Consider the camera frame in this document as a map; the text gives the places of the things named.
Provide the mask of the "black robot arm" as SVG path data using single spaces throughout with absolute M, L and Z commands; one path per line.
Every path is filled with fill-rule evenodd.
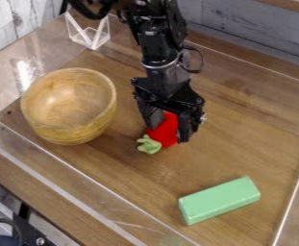
M 202 69 L 190 66 L 195 48 L 184 43 L 187 23 L 178 0 L 99 0 L 101 8 L 96 12 L 87 1 L 67 0 L 92 20 L 115 12 L 142 48 L 147 76 L 132 78 L 131 85 L 147 127 L 156 129 L 170 112 L 178 119 L 176 140 L 187 142 L 204 120 L 204 99 L 190 86 L 191 76 Z

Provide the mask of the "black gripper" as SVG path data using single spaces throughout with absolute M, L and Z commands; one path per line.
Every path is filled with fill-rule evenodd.
M 199 69 L 174 63 L 144 64 L 146 77 L 131 80 L 134 96 L 147 127 L 156 129 L 164 119 L 163 112 L 178 116 L 178 142 L 188 142 L 203 122 L 204 99 L 191 88 L 191 73 Z

